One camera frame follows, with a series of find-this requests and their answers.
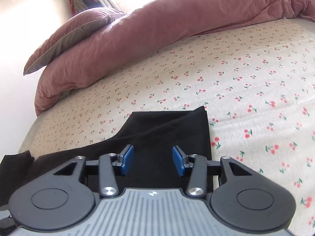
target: bed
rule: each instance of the bed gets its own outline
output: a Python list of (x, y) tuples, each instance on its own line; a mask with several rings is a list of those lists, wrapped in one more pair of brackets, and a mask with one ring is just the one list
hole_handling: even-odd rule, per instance
[(20, 151), (39, 157), (109, 139), (134, 111), (208, 114), (212, 158), (288, 189), (289, 230), (315, 233), (315, 23), (279, 19), (167, 45), (42, 112)]

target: black fabric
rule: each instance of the black fabric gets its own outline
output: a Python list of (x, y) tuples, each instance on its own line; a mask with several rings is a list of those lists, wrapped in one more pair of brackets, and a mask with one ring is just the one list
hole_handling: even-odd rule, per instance
[(30, 151), (4, 156), (0, 164), (0, 207), (8, 204), (11, 194), (22, 185), (33, 162)]
[[(83, 155), (87, 160), (95, 160), (102, 154), (120, 153), (127, 144), (134, 146), (134, 158), (129, 174), (116, 178), (120, 191), (125, 187), (174, 187), (185, 190), (188, 178), (178, 176), (172, 159), (172, 147), (179, 145), (186, 154), (201, 154), (211, 159), (207, 112), (204, 107), (180, 112), (133, 112), (120, 131), (110, 139), (39, 157), (23, 184), (75, 156)], [(212, 190), (212, 178), (208, 185)], [(97, 178), (89, 177), (88, 186), (96, 191)]]

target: silver bolt head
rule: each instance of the silver bolt head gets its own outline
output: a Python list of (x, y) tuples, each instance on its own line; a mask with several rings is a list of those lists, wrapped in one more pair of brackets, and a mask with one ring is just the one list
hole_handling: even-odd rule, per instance
[(194, 188), (190, 188), (188, 190), (188, 193), (190, 195), (193, 195), (193, 196), (199, 196), (199, 195), (202, 195), (204, 193), (204, 190), (202, 190), (201, 188), (199, 187), (194, 187)]
[(112, 196), (117, 193), (117, 189), (114, 187), (104, 187), (102, 193), (107, 196)]

